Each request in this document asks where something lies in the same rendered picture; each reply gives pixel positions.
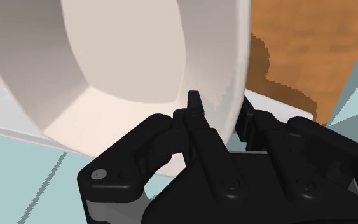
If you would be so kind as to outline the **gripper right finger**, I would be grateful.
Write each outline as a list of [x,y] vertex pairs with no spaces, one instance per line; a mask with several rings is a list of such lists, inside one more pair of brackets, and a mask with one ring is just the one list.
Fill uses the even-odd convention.
[[302,116],[281,122],[244,99],[235,130],[249,151],[266,151],[285,196],[316,204],[358,189],[358,143]]

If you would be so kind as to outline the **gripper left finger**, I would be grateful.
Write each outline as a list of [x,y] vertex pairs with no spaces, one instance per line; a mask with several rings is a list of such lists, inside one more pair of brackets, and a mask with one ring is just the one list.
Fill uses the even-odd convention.
[[134,127],[78,173],[83,201],[129,203],[143,193],[151,176],[182,153],[186,165],[199,160],[212,196],[220,204],[242,204],[245,179],[216,129],[204,117],[200,94],[188,92],[186,108],[172,116],[155,113]]

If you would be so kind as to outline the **white bowl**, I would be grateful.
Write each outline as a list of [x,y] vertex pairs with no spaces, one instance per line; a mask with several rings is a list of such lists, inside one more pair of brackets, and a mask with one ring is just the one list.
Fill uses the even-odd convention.
[[250,20],[251,0],[0,0],[0,82],[44,136],[91,157],[190,90],[227,142]]

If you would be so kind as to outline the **brown wooden panel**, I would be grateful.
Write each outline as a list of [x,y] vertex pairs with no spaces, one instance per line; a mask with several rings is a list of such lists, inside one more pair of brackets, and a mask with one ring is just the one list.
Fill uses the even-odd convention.
[[246,87],[327,124],[358,58],[358,0],[252,0]]

